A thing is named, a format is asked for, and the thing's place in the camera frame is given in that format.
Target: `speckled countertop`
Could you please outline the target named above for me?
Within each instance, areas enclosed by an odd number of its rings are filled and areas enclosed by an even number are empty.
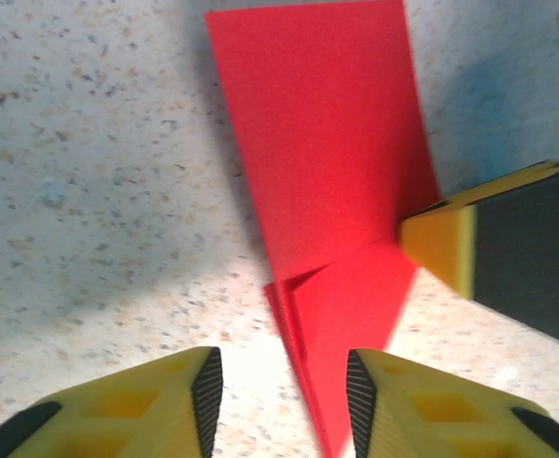
[[[0,422],[219,344],[218,454],[316,456],[201,16],[289,2],[68,3],[0,0]],[[407,3],[444,191],[559,157],[559,0]],[[391,351],[559,419],[559,344],[426,273]]]

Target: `folded red paper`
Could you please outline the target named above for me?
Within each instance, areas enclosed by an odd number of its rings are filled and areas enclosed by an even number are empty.
[[[439,198],[403,4],[207,21],[275,280],[269,299],[323,453],[337,456],[349,428],[342,362],[386,344],[414,272],[398,223]]]

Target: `red triangle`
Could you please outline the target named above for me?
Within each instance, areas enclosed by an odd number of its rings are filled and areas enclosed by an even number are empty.
[[[274,275],[267,288],[325,456],[347,351],[381,348],[414,267],[398,224],[439,198],[401,0],[210,13]]]

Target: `yellow plastic part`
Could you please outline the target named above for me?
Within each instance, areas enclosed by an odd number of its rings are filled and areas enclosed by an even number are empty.
[[[196,347],[123,370],[36,403],[56,401],[62,408],[10,458],[209,456],[221,390],[217,348]]]
[[[476,202],[559,173],[559,162],[541,162],[456,194],[401,224],[407,256],[466,299],[474,297]]]
[[[524,407],[548,416],[535,403],[381,351],[356,353],[364,372],[350,356],[348,393],[358,398],[352,399],[358,408],[350,407],[350,413],[357,454],[359,446],[360,452],[367,450],[358,456],[559,458],[510,411]],[[368,447],[363,447],[367,383],[375,386],[376,397]],[[357,431],[365,435],[357,438]]]

